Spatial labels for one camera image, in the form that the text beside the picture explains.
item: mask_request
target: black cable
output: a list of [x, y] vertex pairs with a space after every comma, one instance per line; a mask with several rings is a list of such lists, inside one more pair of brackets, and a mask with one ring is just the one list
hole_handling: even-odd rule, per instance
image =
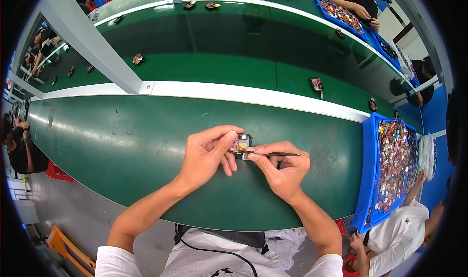
[[254, 272], [254, 277], [258, 277], [257, 271], [255, 270], [254, 265], [252, 265], [252, 263], [249, 262], [249, 260], [247, 260], [246, 258], [244, 258], [244, 257], [242, 257], [242, 256], [240, 256], [240, 255], [238, 255], [238, 254], [236, 254], [236, 253], [226, 252], [226, 251], [217, 251], [217, 250], [214, 250], [214, 249], [196, 248], [196, 247], [193, 247], [193, 246], [187, 244], [187, 243], [184, 242], [184, 240], [182, 239], [182, 235], [180, 235], [181, 232], [177, 229], [177, 225], [178, 225], [178, 224], [175, 224], [175, 226], [174, 226], [174, 231], [175, 231], [175, 233], [176, 233], [178, 239], [179, 239], [184, 245], [186, 245], [186, 246], [188, 246], [188, 247], [190, 247], [190, 248], [192, 248], [192, 249], [199, 250], [199, 251], [207, 251], [207, 252], [215, 252], [215, 253], [224, 253], [224, 254], [234, 255], [234, 256], [240, 258], [241, 260], [243, 260], [244, 262], [248, 263], [249, 266], [250, 266], [250, 268], [252, 268], [252, 271]]

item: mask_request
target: hand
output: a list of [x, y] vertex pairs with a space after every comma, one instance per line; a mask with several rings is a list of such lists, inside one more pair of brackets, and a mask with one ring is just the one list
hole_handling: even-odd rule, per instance
[[356, 12], [356, 14], [364, 20], [371, 19], [371, 15], [367, 12], [367, 10], [363, 6], [359, 4], [354, 3], [351, 10]]
[[380, 23], [379, 23], [379, 20], [377, 18], [372, 18], [372, 21], [371, 21], [371, 28], [375, 31], [375, 32], [379, 32], [379, 28], [380, 28]]
[[[310, 167], [309, 154], [301, 151], [289, 141], [249, 147], [255, 153], [248, 155], [248, 159], [255, 162], [265, 174], [266, 180], [273, 193], [290, 202], [301, 189], [301, 181]], [[271, 156], [270, 160], [262, 154], [271, 152], [300, 153], [300, 156]]]
[[418, 185], [422, 185], [426, 179], [427, 179], [427, 170], [423, 169], [418, 173], [418, 177], [416, 178], [416, 183]]
[[347, 236], [346, 239], [350, 241], [350, 246], [355, 249], [359, 250], [360, 248], [364, 248], [364, 238], [362, 234], [359, 234], [357, 231], [350, 236]]
[[211, 179], [219, 163], [226, 175], [231, 176], [232, 171], [237, 170], [237, 164], [234, 154], [227, 150], [237, 133], [243, 131], [243, 128], [236, 126], [217, 126], [190, 135], [185, 146], [184, 162], [175, 180], [190, 193]]
[[22, 129], [24, 129], [24, 130], [26, 130], [26, 129], [29, 128], [29, 122], [19, 122], [19, 123], [17, 124], [17, 126], [20, 127], [20, 128], [22, 128]]

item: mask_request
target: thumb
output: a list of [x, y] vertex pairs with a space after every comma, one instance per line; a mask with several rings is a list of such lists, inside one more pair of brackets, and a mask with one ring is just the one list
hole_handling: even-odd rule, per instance
[[266, 158], [266, 156], [250, 153], [247, 158], [257, 164], [258, 168], [263, 171], [265, 177], [273, 177], [274, 172], [278, 170], [272, 165], [272, 163]]
[[210, 151], [210, 156], [221, 158], [231, 147], [236, 137], [237, 133], [234, 131], [230, 131], [225, 134], [221, 139], [219, 139], [218, 144], [214, 146], [213, 150]]

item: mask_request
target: printed logo on shirt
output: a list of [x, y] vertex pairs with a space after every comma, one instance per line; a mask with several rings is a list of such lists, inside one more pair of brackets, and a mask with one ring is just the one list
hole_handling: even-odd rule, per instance
[[231, 272], [231, 271], [229, 271], [229, 269], [230, 268], [220, 269], [220, 270], [214, 272], [214, 274], [211, 275], [211, 277], [245, 277], [242, 274]]

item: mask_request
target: forearm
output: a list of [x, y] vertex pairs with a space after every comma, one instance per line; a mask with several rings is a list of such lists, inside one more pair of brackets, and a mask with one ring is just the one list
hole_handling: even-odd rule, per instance
[[170, 207], [190, 192], [179, 185], [176, 177], [169, 184], [138, 200], [114, 221], [107, 245], [121, 247], [132, 253], [133, 240], [153, 226]]
[[361, 247], [357, 249], [356, 251], [358, 253], [357, 257], [358, 257], [358, 262], [359, 262], [360, 277], [369, 277], [369, 269], [371, 268], [371, 261], [367, 257], [364, 247]]
[[287, 201], [301, 219], [307, 236], [319, 248], [319, 256], [341, 254], [341, 234], [332, 218], [303, 191]]
[[32, 162], [31, 151], [29, 150], [29, 142], [24, 142], [24, 144], [26, 146], [26, 155], [28, 157], [28, 168], [26, 171], [31, 173], [34, 171], [34, 163]]
[[339, 6], [342, 6], [342, 7], [345, 7], [346, 9], [348, 10], [354, 10], [354, 4], [353, 2], [348, 2], [348, 1], [345, 1], [345, 0], [330, 0], [331, 2], [339, 5]]

